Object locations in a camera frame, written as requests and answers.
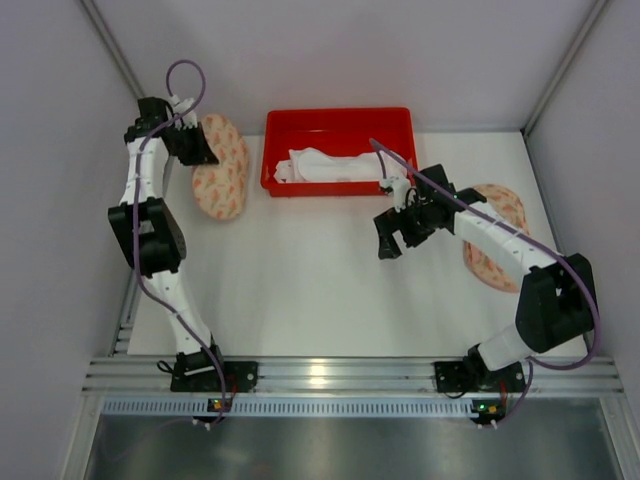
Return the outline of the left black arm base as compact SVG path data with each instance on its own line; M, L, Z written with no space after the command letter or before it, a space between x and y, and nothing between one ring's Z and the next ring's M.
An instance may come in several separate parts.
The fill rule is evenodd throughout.
M225 361L222 376L227 393L247 393L258 381L259 364L255 361ZM221 393L218 371L210 364L192 371L175 366L171 373L170 390L179 393Z

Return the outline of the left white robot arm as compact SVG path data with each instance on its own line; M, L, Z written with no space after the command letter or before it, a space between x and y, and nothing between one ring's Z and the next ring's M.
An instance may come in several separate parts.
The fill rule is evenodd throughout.
M224 360L181 266L186 240L163 197L170 160L185 166L218 162L195 105L194 99L177 96L139 100L139 116L124 135L129 153L124 194L109 208L108 221L143 294L163 309L174 334L174 364L157 364L170 374L172 391L225 392Z

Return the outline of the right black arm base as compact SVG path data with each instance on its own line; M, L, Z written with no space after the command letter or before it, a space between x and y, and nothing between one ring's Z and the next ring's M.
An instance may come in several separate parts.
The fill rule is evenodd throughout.
M436 391L450 398L461 398L470 393L522 393L526 386L519 363L498 371L472 370L462 360L437 361L433 367Z

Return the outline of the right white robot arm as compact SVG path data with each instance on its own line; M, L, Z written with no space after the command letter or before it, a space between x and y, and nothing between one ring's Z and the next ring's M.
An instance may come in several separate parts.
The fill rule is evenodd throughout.
M565 257L534 241L477 190L455 189L440 165L420 171L416 183L385 175L379 187L394 201L374 219L379 259L400 256L396 233L413 248L446 230L485 254L517 284L514 321L471 347L464 358L474 374L501 370L594 330L593 276L582 255Z

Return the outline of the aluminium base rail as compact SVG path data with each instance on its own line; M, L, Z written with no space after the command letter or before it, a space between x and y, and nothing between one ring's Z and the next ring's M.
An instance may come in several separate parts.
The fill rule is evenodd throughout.
M526 399L619 397L614 363L596 358L573 371L522 366L522 393L470 393L450 398L435 388L433 364L444 358L238 358L259 364L256 387L247 393L179 393L160 357L116 356L91 361L82 385L109 414L227 417L400 417L474 418L498 416Z

